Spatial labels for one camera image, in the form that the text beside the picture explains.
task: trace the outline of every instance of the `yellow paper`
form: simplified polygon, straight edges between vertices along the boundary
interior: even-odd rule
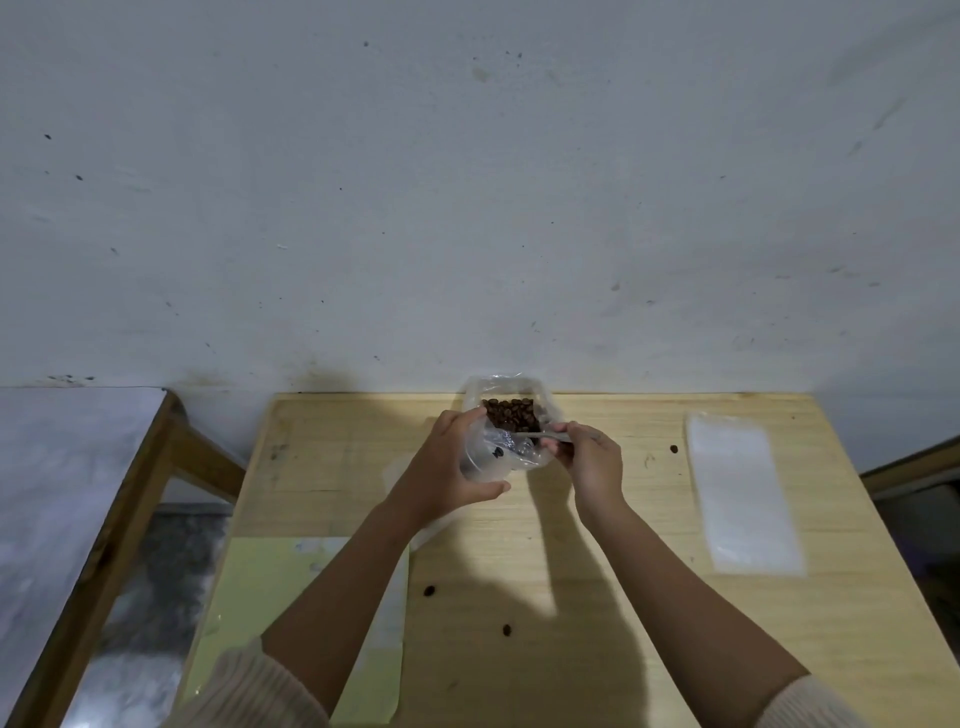
[[[297,598],[346,538],[235,538],[200,625],[183,698],[198,694],[217,657],[248,643]],[[373,618],[331,722],[387,723],[396,711],[403,661],[408,553],[404,551]]]

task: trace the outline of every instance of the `white wall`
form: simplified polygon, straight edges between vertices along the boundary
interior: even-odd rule
[[[281,390],[813,391],[870,468],[960,431],[958,41],[909,0],[11,0],[0,385],[170,385],[241,454]]]

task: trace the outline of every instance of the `wall stain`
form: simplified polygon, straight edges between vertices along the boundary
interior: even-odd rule
[[[82,382],[77,381],[73,375],[47,375],[43,382],[45,387],[83,387]]]
[[[906,96],[901,96],[899,99],[897,99],[897,101],[895,101],[890,106],[888,110],[886,110],[880,115],[880,118],[878,118],[876,123],[874,124],[874,131],[876,132],[880,129],[883,129],[883,125],[887,123],[887,120],[891,116],[893,116],[895,113],[897,113],[900,109],[902,109],[904,104],[906,104]]]
[[[888,26],[842,54],[830,68],[827,85],[847,79],[880,64],[908,46],[934,33],[938,26],[960,20],[960,6],[944,5],[935,11],[917,12]]]

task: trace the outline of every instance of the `hand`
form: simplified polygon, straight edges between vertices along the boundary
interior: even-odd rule
[[[504,480],[473,483],[460,472],[467,429],[486,416],[483,407],[443,412],[387,496],[385,502],[409,520],[415,533],[461,506],[493,500],[510,490]]]
[[[545,437],[540,440],[570,473],[574,502],[580,520],[592,529],[623,499],[623,458],[620,446],[593,427],[579,423],[554,423],[555,432],[566,432],[573,444]]]

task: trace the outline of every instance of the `right hand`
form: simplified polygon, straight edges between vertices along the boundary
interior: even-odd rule
[[[566,432],[573,441],[572,445],[561,443],[550,439],[549,433],[541,440],[570,473],[583,524],[593,528],[610,512],[626,507],[620,446],[600,430],[576,422],[550,427],[554,432]]]

